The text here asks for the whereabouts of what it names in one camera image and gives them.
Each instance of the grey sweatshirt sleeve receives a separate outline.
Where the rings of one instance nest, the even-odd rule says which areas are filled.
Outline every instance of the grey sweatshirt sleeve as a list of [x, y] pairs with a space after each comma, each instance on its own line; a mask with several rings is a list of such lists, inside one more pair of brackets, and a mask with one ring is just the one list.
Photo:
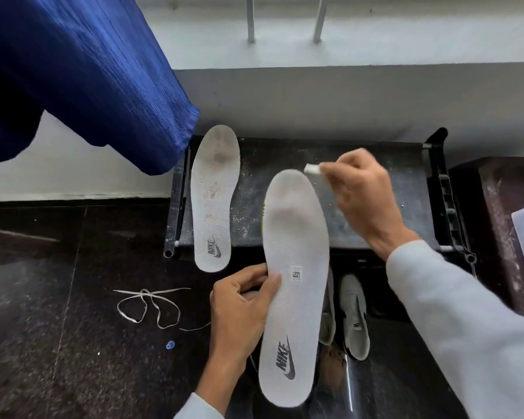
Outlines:
[[469, 417], [524, 418], [524, 317], [424, 241], [398, 247], [386, 272]]
[[198, 394], [192, 393], [175, 419], [224, 419], [224, 417]]

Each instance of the white shoelace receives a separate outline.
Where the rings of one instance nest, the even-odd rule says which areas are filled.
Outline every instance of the white shoelace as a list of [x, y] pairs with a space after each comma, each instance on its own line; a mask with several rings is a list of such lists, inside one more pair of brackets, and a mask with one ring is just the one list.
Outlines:
[[[149, 291], [149, 290], [144, 288], [140, 292], [124, 291], [122, 289], [115, 289], [113, 291], [115, 291], [117, 293], [122, 293], [122, 294], [131, 294], [130, 297], [126, 297], [124, 300], [120, 300], [118, 302], [118, 304], [117, 304], [117, 310], [121, 314], [122, 317], [124, 317], [125, 319], [129, 320], [130, 322], [134, 322], [135, 324], [139, 324], [141, 321], [144, 320], [144, 317], [146, 317], [146, 313], [147, 313], [147, 302], [146, 302], [146, 300], [144, 300], [144, 297], [149, 297], [151, 299], [151, 302], [153, 303], [153, 305], [157, 309], [157, 327], [159, 329], [167, 329], [167, 328], [170, 328], [171, 326], [177, 325], [180, 322], [180, 308], [175, 303], [173, 303], [171, 300], [169, 300], [167, 297], [162, 297], [159, 294], [172, 293], [174, 291], [180, 291], [181, 289], [191, 289], [191, 288], [174, 288], [174, 289], [166, 289], [166, 290], [163, 290], [163, 291]], [[120, 304], [122, 302], [125, 302], [126, 300], [130, 300], [130, 299], [133, 299], [133, 298], [140, 298], [142, 303], [144, 303], [144, 305], [145, 305], [144, 313], [143, 313], [143, 315], [142, 315], [142, 317], [141, 317], [141, 319], [139, 321], [135, 320], [133, 317], [130, 317], [130, 316], [126, 315], [126, 313], [123, 312], [121, 310], [121, 308], [120, 308]], [[157, 303], [154, 301], [154, 298], [160, 298], [161, 300], [164, 300], [164, 301], [166, 301], [168, 303], [171, 303], [173, 306], [176, 307], [176, 310], [178, 311], [178, 314], [177, 314], [177, 317], [176, 317], [176, 322], [174, 324], [170, 324], [170, 325], [167, 325], [167, 326], [161, 326], [159, 324], [159, 320], [161, 318], [161, 309], [159, 308]], [[211, 322], [208, 322], [207, 324], [205, 324], [204, 326], [201, 326], [200, 328], [194, 328], [194, 329], [179, 328], [179, 329], [181, 331], [187, 331], [187, 332], [189, 332], [189, 331], [199, 331], [200, 329], [205, 328], [209, 324], [211, 324]]]

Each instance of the black tile floor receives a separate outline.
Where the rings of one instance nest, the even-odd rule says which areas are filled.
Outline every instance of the black tile floor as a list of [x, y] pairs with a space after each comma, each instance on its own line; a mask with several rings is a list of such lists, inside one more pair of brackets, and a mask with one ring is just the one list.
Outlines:
[[[182, 407], [207, 359], [210, 328], [161, 330], [151, 304], [144, 321], [134, 324], [118, 314], [125, 296], [113, 290], [190, 287], [170, 299], [181, 309], [179, 325], [196, 328], [210, 320], [213, 283], [263, 261], [263, 254], [234, 255], [218, 274], [164, 259], [167, 211], [168, 203], [158, 200], [0, 207], [0, 418], [170, 418]], [[332, 266], [348, 269], [349, 259]], [[161, 325], [174, 322], [175, 308], [159, 304]], [[134, 299], [123, 309], [140, 318], [143, 304]], [[249, 365], [227, 417], [466, 417], [412, 324], [370, 318], [369, 328], [367, 361], [322, 354], [314, 393], [324, 399], [315, 395], [304, 409], [275, 413]], [[170, 340], [176, 345], [167, 350]], [[334, 381], [327, 371], [338, 364], [347, 364], [349, 396], [332, 394], [330, 407], [323, 382]], [[345, 378], [338, 381], [340, 393]]]

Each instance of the shoe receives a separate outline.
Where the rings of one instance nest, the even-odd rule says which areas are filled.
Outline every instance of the shoe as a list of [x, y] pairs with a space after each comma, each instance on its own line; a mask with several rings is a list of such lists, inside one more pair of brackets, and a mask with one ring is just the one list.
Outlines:
[[345, 349], [357, 360], [369, 355], [370, 340], [367, 329], [367, 303], [361, 282], [355, 275], [345, 275], [340, 283], [340, 307], [345, 313]]
[[324, 292], [324, 303], [322, 304], [322, 317], [320, 319], [320, 333], [318, 340], [323, 345], [330, 345], [336, 335], [336, 319], [334, 311], [334, 276], [332, 268], [328, 267], [328, 281]]

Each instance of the window bar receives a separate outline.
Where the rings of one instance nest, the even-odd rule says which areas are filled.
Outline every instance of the window bar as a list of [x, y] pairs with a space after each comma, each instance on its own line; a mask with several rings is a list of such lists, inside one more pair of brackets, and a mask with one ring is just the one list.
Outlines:
[[316, 27], [314, 27], [314, 36], [312, 40], [314, 42], [321, 42], [320, 38], [322, 35], [322, 27], [324, 26], [324, 18], [326, 17], [326, 8], [328, 7], [328, 0], [320, 0], [320, 6], [318, 6], [318, 16], [316, 18]]
[[249, 27], [249, 42], [254, 42], [254, 0], [246, 0], [246, 24]]

